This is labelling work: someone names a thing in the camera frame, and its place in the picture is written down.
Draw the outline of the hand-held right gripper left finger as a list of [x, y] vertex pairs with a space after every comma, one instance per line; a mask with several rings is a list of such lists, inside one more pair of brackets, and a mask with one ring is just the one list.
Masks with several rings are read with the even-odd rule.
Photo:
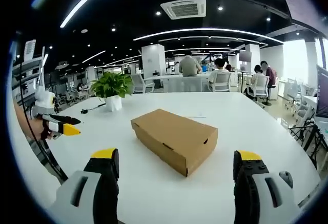
[[58, 188], [50, 216], [55, 223], [119, 223], [118, 179], [118, 149], [95, 152]]

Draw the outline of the person's left hand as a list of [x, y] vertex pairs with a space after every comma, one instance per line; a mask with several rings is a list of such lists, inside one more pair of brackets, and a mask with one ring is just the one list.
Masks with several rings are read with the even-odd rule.
[[26, 136], [31, 139], [41, 140], [41, 139], [52, 139], [54, 136], [53, 131], [49, 131], [46, 135], [42, 135], [44, 131], [43, 120], [41, 119], [30, 119], [27, 126]]

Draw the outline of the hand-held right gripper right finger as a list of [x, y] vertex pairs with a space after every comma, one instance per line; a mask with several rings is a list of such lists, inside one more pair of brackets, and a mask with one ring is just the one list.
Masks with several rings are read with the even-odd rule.
[[236, 150], [233, 180], [234, 223], [292, 223], [300, 214], [291, 174], [269, 172], [259, 155]]

